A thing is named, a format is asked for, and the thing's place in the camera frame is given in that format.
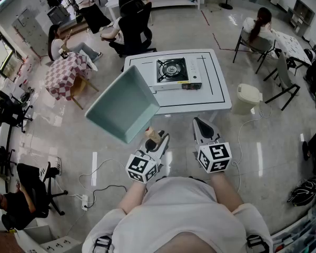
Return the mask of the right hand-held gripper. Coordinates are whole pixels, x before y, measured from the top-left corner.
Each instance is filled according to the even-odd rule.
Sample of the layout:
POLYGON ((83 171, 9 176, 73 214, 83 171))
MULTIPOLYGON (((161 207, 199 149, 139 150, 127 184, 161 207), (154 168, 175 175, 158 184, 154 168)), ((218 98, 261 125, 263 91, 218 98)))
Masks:
POLYGON ((232 161, 232 152, 219 128, 211 122, 195 117, 193 134, 196 141, 196 159, 206 173, 225 171, 232 161))

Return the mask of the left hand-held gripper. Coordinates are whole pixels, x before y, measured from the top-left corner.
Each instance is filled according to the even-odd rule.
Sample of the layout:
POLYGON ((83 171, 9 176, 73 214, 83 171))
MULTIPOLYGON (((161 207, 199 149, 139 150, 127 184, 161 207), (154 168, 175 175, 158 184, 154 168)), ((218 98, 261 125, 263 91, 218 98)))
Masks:
POLYGON ((170 135, 164 130, 159 131, 160 145, 147 139, 145 146, 141 146, 131 154, 125 170, 130 179, 147 184, 162 168, 162 156, 169 147, 170 135))

